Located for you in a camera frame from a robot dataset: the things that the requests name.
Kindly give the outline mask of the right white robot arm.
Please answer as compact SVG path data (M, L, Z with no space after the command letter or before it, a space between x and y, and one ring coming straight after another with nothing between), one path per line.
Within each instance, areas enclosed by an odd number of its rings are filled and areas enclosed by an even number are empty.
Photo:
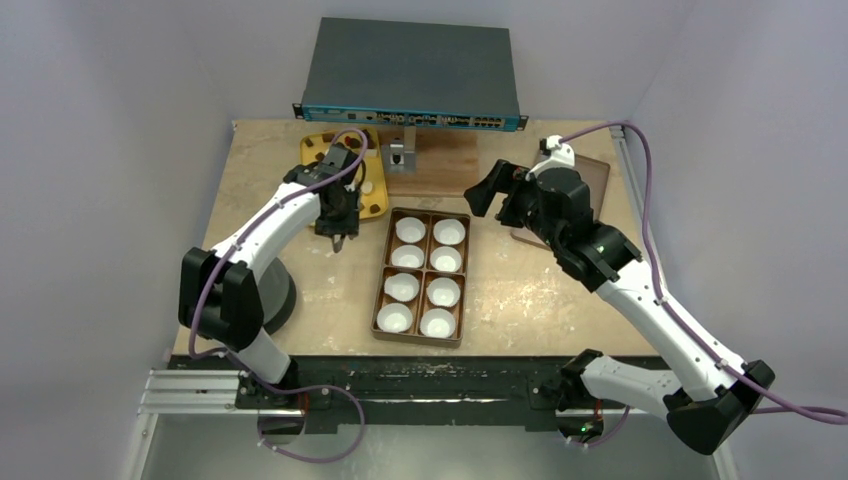
M575 170L535 173L499 160L464 198L482 217L498 193L505 199L496 220L535 234L565 274L622 314L667 365L650 370L586 349L561 370L560 409L612 400L664 419L691 450L714 453L754 412L774 371L726 350L684 313L669 313L672 299L652 290L650 264L620 230L594 219L590 188Z

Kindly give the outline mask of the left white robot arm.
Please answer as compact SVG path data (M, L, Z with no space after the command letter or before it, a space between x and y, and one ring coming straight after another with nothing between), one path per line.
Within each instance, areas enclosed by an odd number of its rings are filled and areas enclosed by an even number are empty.
M275 194L245 225L210 250L183 257L178 321L190 337L213 340L261 379L259 395L272 408L297 399L290 356L272 333L293 312L297 292L279 253L312 227L339 252L359 233L363 157L337 142L321 160L290 170Z

